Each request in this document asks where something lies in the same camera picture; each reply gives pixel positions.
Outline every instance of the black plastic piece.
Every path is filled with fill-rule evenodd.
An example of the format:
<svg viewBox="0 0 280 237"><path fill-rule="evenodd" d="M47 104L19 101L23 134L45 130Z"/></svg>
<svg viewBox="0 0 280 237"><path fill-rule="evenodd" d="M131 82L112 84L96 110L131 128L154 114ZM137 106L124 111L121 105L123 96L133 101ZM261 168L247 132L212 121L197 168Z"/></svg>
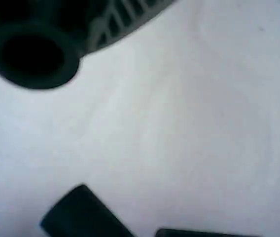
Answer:
<svg viewBox="0 0 280 237"><path fill-rule="evenodd" d="M228 235L228 234L197 232L197 231L160 229L156 233L155 237L250 237L250 236Z"/></svg>
<svg viewBox="0 0 280 237"><path fill-rule="evenodd" d="M0 0L0 75L51 89L85 55L113 44L174 0Z"/></svg>
<svg viewBox="0 0 280 237"><path fill-rule="evenodd" d="M51 237L133 237L85 185L62 198L41 226Z"/></svg>

